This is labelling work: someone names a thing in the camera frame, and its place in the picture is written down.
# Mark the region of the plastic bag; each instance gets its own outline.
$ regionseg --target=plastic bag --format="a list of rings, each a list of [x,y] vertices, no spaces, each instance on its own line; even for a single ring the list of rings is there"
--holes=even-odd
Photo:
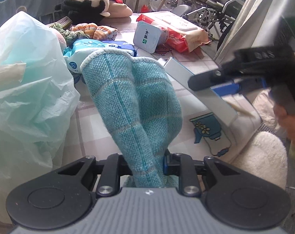
[[[0,28],[0,221],[8,193],[61,165],[79,101],[58,38],[24,12]]]

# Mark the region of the blue towel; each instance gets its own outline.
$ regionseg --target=blue towel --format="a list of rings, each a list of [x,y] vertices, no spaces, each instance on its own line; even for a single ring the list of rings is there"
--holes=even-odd
[[[154,59],[103,48],[81,71],[92,100],[128,163],[127,186],[176,187],[164,176],[163,157],[182,126],[181,107],[164,68]]]

